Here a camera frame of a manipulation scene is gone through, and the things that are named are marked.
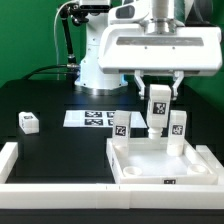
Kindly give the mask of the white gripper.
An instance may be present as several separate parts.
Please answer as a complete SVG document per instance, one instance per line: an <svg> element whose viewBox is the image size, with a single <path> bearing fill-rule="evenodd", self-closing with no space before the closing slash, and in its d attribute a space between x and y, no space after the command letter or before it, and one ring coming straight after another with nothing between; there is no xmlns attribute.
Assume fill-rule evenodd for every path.
<svg viewBox="0 0 224 224"><path fill-rule="evenodd" d="M145 98L144 75L171 76L172 99L185 76L212 76L222 66L218 27L178 27L175 34L146 34L140 25L111 25L102 34L98 63L106 74L134 74Z"/></svg>

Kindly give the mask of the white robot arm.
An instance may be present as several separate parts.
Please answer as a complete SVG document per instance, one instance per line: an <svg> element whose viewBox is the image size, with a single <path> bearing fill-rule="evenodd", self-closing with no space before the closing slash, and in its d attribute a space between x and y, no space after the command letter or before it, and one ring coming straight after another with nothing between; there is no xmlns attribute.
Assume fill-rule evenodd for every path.
<svg viewBox="0 0 224 224"><path fill-rule="evenodd" d="M94 67L89 88L115 89L123 74L140 77L211 76L222 66L221 30L208 24L187 25L177 16L177 0L125 0L113 7L110 0L71 0L65 14L79 26L89 25L89 44L81 68Z"/></svg>

